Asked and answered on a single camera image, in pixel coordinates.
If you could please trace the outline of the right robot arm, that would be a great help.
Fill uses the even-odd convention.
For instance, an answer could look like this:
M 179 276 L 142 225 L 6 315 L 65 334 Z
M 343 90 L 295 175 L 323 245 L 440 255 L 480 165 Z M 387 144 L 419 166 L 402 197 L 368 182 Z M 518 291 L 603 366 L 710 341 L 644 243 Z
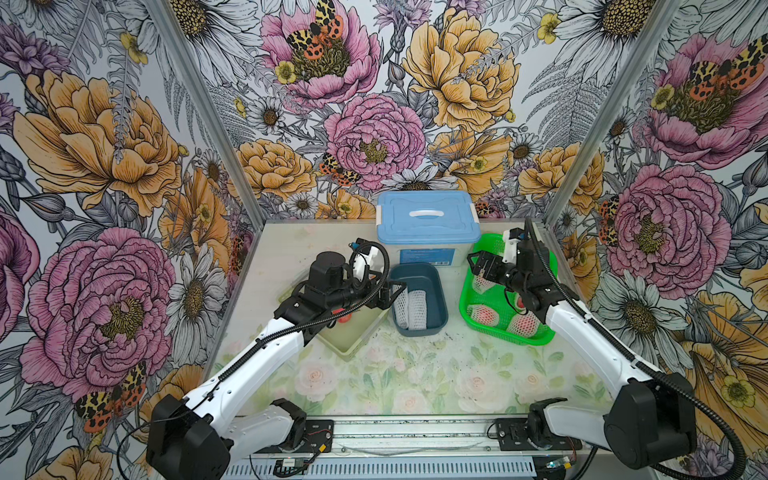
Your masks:
M 697 447 L 692 388 L 667 374 L 607 330 L 551 271 L 542 243 L 512 241 L 513 260 L 480 250 L 467 257 L 471 272 L 522 298 L 524 307 L 566 340 L 602 380 L 613 399 L 600 410 L 569 400 L 547 400 L 549 431 L 611 451 L 625 466 L 641 469 L 690 454 Z

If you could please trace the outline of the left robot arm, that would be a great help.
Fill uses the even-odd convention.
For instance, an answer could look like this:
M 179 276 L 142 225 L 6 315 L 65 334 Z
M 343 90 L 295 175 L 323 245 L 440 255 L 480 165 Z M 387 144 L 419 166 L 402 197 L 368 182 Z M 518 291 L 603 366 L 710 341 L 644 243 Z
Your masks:
M 286 399 L 240 419 L 238 412 L 285 362 L 338 319 L 367 307 L 387 310 L 406 289 L 392 281 L 386 248 L 357 239 L 351 254 L 319 253 L 307 277 L 259 336 L 183 398 L 165 396 L 149 421 L 146 460 L 165 479 L 219 479 L 229 464 L 264 449 L 294 451 L 306 413 Z

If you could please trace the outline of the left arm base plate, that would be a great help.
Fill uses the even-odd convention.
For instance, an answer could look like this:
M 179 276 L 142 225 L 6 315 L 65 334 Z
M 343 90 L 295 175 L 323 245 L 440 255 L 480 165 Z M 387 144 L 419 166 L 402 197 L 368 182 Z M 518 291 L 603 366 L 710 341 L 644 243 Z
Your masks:
M 256 451 L 256 454 L 314 453 L 321 446 L 332 448 L 335 422 L 325 418 L 309 418 L 291 428 L 287 438 L 277 445 Z

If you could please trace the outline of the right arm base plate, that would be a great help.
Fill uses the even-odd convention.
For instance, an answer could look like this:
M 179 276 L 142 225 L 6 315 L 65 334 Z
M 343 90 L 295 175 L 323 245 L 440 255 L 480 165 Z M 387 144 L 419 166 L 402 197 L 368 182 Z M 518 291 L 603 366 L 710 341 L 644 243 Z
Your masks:
M 496 441 L 499 449 L 504 452 L 578 452 L 583 447 L 581 440 L 571 437 L 551 433 L 535 434 L 533 429 L 528 427 L 528 421 L 522 417 L 494 419 L 486 431 L 486 436 Z

